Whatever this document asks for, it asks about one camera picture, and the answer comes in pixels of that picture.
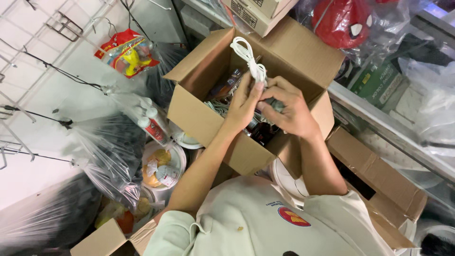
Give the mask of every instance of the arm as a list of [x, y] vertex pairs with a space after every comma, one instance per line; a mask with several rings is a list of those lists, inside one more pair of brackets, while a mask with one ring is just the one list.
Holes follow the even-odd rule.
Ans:
[[330, 156], [318, 123], [311, 116], [302, 92], [282, 77], [269, 82], [261, 100], [274, 97], [284, 103], [278, 113], [266, 102], [258, 109], [282, 130], [300, 137], [302, 176], [310, 195], [345, 195], [348, 192], [343, 177]]
[[169, 200], [169, 205], [155, 217], [158, 222], [161, 215], [169, 210], [178, 210], [196, 217], [196, 213], [207, 196], [218, 168], [235, 136], [244, 129], [253, 118], [254, 109], [263, 88], [257, 83], [250, 91], [251, 75], [247, 72], [235, 91], [229, 111], [223, 125], [202, 155], [188, 168], [177, 183]]

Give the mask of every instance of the person's right hand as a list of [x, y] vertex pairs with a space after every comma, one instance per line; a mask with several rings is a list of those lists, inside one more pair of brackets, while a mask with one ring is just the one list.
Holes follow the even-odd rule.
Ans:
[[[282, 130], [295, 134], [303, 139], [317, 137], [321, 133], [318, 123], [311, 116], [303, 98], [302, 91], [282, 77], [275, 77], [268, 82], [268, 89], [262, 93], [257, 109]], [[285, 108], [282, 113], [276, 112], [264, 99], [274, 97], [282, 101]]]

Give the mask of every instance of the white hoodie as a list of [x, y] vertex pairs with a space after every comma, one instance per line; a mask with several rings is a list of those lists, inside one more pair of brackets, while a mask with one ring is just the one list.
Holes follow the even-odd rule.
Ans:
[[371, 224], [365, 204], [345, 196], [287, 204], [271, 182], [257, 176], [212, 189], [197, 213], [163, 214], [144, 256], [393, 256]]

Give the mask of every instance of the white power cord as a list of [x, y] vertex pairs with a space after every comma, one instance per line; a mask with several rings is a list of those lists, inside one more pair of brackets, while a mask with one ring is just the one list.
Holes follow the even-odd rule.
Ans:
[[[244, 42], [247, 45], [247, 48], [243, 47], [238, 42]], [[254, 60], [253, 49], [251, 45], [245, 40], [245, 38], [237, 36], [231, 43], [231, 48], [234, 50], [237, 55], [244, 59], [251, 72], [251, 76], [256, 80], [256, 82], [263, 82], [264, 87], [267, 87], [267, 75], [264, 65], [257, 64]]]

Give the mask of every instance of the red mask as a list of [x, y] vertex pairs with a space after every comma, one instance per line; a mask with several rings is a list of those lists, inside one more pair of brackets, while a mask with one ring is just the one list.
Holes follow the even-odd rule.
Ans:
[[363, 43], [373, 20], [364, 0], [322, 0], [314, 8], [311, 23], [324, 43], [343, 49]]

